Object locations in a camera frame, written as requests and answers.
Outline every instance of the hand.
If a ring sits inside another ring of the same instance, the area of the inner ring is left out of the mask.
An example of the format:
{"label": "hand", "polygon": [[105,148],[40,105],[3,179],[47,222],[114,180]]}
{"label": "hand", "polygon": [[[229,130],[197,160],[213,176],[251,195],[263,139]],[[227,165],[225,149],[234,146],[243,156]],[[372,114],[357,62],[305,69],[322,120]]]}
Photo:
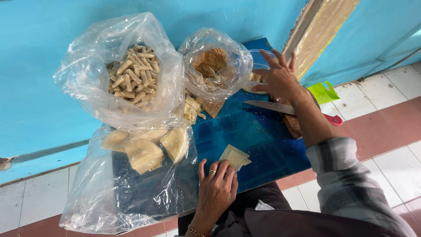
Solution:
{"label": "hand", "polygon": [[229,161],[216,161],[210,165],[211,170],[217,170],[216,175],[205,176],[206,159],[199,163],[199,203],[191,227],[203,235],[210,235],[212,227],[235,200],[238,181],[237,174]]}
{"label": "hand", "polygon": [[253,73],[268,76],[269,84],[254,86],[252,88],[254,92],[268,92],[275,98],[286,98],[291,103],[293,103],[295,99],[309,95],[308,91],[300,85],[295,76],[295,53],[291,54],[289,66],[287,65],[285,57],[277,50],[272,49],[272,53],[278,58],[279,63],[277,63],[266,51],[261,50],[260,53],[266,59],[271,69],[254,69]]}

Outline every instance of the knife blade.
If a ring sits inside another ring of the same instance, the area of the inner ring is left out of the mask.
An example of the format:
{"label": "knife blade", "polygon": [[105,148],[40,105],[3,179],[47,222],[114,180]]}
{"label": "knife blade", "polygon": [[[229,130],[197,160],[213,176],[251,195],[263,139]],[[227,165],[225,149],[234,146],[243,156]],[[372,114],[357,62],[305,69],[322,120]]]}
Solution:
{"label": "knife blade", "polygon": [[[247,101],[244,101],[243,103],[282,112],[282,113],[287,113],[287,114],[291,114],[295,116],[295,110],[291,105],[283,105],[283,104],[278,104],[278,103],[273,103],[273,102],[268,102],[268,101],[261,101],[261,100],[247,100]],[[323,114],[323,115],[334,126],[340,126],[343,123],[342,119],[338,115],[336,116],[330,116],[327,114]]]}
{"label": "knife blade", "polygon": [[295,114],[295,110],[291,105],[283,105],[283,104],[272,103],[272,102],[261,101],[261,100],[247,100],[247,101],[244,101],[244,103],[259,106],[265,109],[282,112],[282,113],[287,113],[287,114],[292,114],[292,115]]}

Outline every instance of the sleeve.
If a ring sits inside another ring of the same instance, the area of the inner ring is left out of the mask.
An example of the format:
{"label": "sleeve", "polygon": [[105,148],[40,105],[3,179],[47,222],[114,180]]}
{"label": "sleeve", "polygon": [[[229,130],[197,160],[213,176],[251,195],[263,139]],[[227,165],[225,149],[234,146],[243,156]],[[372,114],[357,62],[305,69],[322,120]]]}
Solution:
{"label": "sleeve", "polygon": [[334,137],[310,147],[306,154],[317,174],[322,213],[368,221],[404,236],[416,236],[387,204],[379,184],[356,157],[355,140]]}

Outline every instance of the green plastic container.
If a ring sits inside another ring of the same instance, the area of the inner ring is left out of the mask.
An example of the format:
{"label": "green plastic container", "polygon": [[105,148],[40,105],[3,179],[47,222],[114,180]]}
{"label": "green plastic container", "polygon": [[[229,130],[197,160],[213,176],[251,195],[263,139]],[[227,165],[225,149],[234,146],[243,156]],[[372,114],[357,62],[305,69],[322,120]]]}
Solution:
{"label": "green plastic container", "polygon": [[[326,83],[329,87],[329,90],[326,90],[323,83]],[[314,95],[319,105],[326,104],[335,100],[340,99],[339,96],[336,94],[335,90],[332,87],[332,84],[328,81],[319,82],[315,85],[308,87],[307,89]]]}

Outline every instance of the gold bracelet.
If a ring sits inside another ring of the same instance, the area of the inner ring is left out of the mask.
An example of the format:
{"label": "gold bracelet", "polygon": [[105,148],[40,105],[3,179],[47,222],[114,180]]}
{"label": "gold bracelet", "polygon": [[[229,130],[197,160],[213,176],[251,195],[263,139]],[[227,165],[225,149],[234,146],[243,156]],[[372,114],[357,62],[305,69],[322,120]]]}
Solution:
{"label": "gold bracelet", "polygon": [[189,229],[189,231],[191,233],[193,233],[194,235],[197,235],[199,237],[210,237],[210,236],[199,234],[199,232],[195,231],[195,229],[193,229],[190,225],[187,227],[187,229]]}

